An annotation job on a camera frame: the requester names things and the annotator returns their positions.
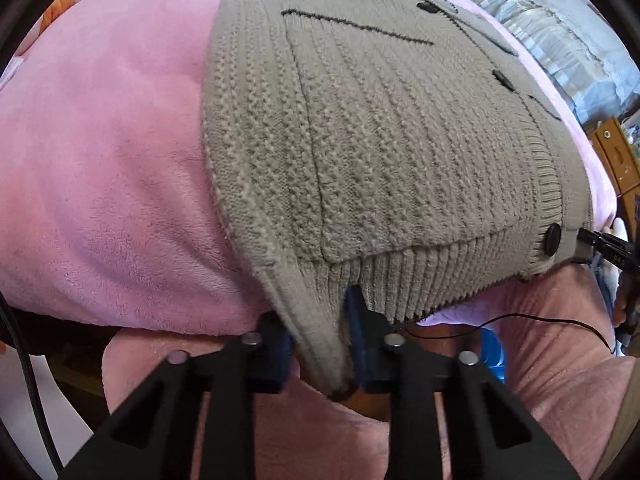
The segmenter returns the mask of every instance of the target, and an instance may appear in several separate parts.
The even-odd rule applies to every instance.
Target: thick black cord
[[[417,337],[418,339],[453,339],[454,337],[464,337],[465,335],[469,335],[472,332],[475,332],[476,330],[480,330],[481,328],[484,328],[488,324],[491,324],[495,321],[500,321],[501,319],[505,319],[506,317],[524,317],[526,319],[532,319],[534,321],[543,321],[545,323],[567,323],[567,324],[581,326],[582,328],[586,328],[587,330],[589,330],[590,332],[593,332],[596,336],[598,336],[600,341],[604,343],[604,346],[607,347],[607,350],[611,352],[611,355],[616,353],[616,347],[614,346],[613,350],[611,350],[611,348],[609,348],[609,343],[607,343],[607,340],[604,339],[604,336],[591,325],[588,325],[581,321],[577,321],[575,319],[553,319],[549,317],[532,316],[531,314],[521,314],[519,312],[511,312],[510,314],[502,314],[501,316],[494,317],[493,319],[490,319],[489,321],[482,323],[482,325],[476,326],[471,330],[467,330],[465,333],[462,333],[462,334],[442,335],[442,336],[423,336],[423,335],[414,334],[413,332],[409,332],[406,327],[404,327],[404,331],[407,332],[408,335],[412,337]]]
[[[47,425],[47,418],[44,414],[42,407],[42,401],[40,400],[40,394],[38,393],[38,383],[36,382],[36,376],[33,373],[33,366],[31,366],[31,359],[29,353],[26,350],[22,333],[18,327],[18,322],[15,319],[14,312],[9,304],[6,302],[2,292],[0,292],[0,317],[6,325],[9,336],[14,342],[18,357],[20,358],[20,365],[22,366],[22,373],[24,374],[24,381],[27,383],[27,391],[29,393],[29,399],[31,401],[31,408],[33,409],[33,416],[36,419],[40,436],[49,459],[53,464],[53,469],[56,470],[57,475],[62,473],[63,465],[60,460],[60,455],[56,449],[56,445],[53,443],[53,437],[51,431]]]

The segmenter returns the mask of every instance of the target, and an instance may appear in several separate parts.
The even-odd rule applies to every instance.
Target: silver bolt
[[[404,336],[401,334],[387,334],[385,335],[385,345],[392,346],[393,348],[398,348],[402,346],[405,342]]]
[[[242,344],[247,346],[258,346],[262,343],[262,336],[259,332],[247,332],[242,334]]]
[[[475,353],[470,352],[469,350],[465,350],[464,352],[460,352],[460,355],[458,356],[458,359],[460,359],[460,362],[463,365],[467,365],[467,366],[477,365],[478,361],[480,360]]]
[[[172,365],[181,365],[187,361],[189,353],[184,350],[174,350],[167,357],[166,360]]]

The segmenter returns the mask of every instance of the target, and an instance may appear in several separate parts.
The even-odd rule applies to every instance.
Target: button
[[[505,76],[497,68],[494,68],[494,76],[498,81],[500,81],[500,84],[502,86],[504,86],[505,88],[508,88],[512,92],[516,91],[516,87],[513,86],[513,83],[511,81],[509,81],[509,78],[507,78],[507,76]]]
[[[562,228],[558,224],[551,224],[546,230],[545,239],[542,241],[547,256],[553,256],[558,252],[561,237]]]
[[[416,7],[418,7],[418,9],[426,10],[427,12],[430,12],[431,14],[435,14],[436,12],[440,12],[440,7],[438,7],[435,4],[432,4],[431,2],[418,2]]]

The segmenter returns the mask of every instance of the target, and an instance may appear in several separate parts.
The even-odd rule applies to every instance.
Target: cable knit pattern
[[[389,319],[424,316],[571,258],[591,226],[552,105],[490,25],[445,0],[223,0],[208,63],[215,195],[325,393],[349,373],[348,283]]]

